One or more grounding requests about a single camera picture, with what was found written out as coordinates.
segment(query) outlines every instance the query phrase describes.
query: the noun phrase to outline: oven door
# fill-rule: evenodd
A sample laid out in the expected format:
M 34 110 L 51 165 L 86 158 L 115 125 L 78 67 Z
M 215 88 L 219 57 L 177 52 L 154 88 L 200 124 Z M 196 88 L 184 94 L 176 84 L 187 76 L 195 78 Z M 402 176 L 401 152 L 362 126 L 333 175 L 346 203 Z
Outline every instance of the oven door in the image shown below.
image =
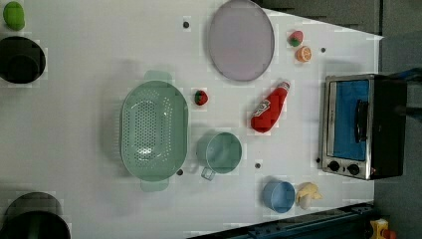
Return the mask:
M 329 84 L 327 155 L 366 160 L 369 80 Z

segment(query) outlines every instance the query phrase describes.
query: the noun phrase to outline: white table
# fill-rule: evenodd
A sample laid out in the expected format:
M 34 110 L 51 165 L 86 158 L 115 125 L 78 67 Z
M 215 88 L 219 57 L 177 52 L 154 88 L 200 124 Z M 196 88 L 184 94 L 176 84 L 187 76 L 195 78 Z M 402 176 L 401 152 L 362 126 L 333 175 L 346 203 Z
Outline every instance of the white table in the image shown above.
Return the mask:
M 27 26 L 20 34 L 46 50 L 48 73 L 26 88 L 1 81 L 2 209 L 26 192 L 44 191 L 63 203 L 73 238 L 165 239 L 372 200 L 372 181 L 322 172 L 315 159 L 325 76 L 376 73 L 380 38 L 266 11 L 276 34 L 274 60 L 260 79 L 233 82 L 215 70 L 206 51 L 207 24 L 224 2 L 25 1 Z M 184 19 L 190 30 L 182 28 Z M 307 64 L 296 62 L 287 44 L 293 30 L 304 31 L 314 50 Z M 148 70 L 170 72 L 190 110 L 184 174 L 156 193 L 140 190 L 117 144 L 122 101 Z M 280 79 L 293 85 L 283 115 L 271 134 L 254 133 L 247 127 L 251 112 Z M 202 88 L 210 102 L 198 108 L 192 96 Z M 237 135 L 244 156 L 235 171 L 209 182 L 200 176 L 194 151 L 212 128 Z M 294 186 L 312 181 L 323 199 L 307 211 L 295 206 L 277 214 L 260 200 L 271 177 Z

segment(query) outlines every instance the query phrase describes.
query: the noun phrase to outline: mug handle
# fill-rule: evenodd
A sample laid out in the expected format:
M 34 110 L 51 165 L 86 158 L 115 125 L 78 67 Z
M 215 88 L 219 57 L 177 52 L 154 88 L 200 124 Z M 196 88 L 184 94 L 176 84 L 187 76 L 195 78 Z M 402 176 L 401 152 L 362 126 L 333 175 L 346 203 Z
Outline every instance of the mug handle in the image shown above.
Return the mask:
M 209 181 L 214 178 L 215 171 L 209 167 L 204 167 L 201 176 Z

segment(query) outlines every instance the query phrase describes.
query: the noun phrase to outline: blue bowl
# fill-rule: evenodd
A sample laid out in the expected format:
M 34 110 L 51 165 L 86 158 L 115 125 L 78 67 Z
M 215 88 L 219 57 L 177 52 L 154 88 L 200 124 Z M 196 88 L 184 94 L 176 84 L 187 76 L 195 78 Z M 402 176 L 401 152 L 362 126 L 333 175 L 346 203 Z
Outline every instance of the blue bowl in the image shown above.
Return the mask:
M 284 181 L 270 181 L 264 188 L 264 203 L 276 212 L 289 211 L 295 203 L 295 189 Z

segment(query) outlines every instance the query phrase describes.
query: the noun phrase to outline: gray floor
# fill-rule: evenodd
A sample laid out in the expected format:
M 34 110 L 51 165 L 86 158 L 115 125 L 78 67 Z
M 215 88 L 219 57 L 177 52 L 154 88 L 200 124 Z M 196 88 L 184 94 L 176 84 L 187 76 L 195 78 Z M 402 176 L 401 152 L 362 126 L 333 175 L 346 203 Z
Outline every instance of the gray floor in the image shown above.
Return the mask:
M 421 0 L 256 0 L 262 7 L 379 34 L 383 73 L 422 68 Z M 422 86 L 409 86 L 408 106 L 422 108 Z M 408 119 L 404 173 L 375 181 L 375 200 L 398 238 L 422 238 L 422 122 Z

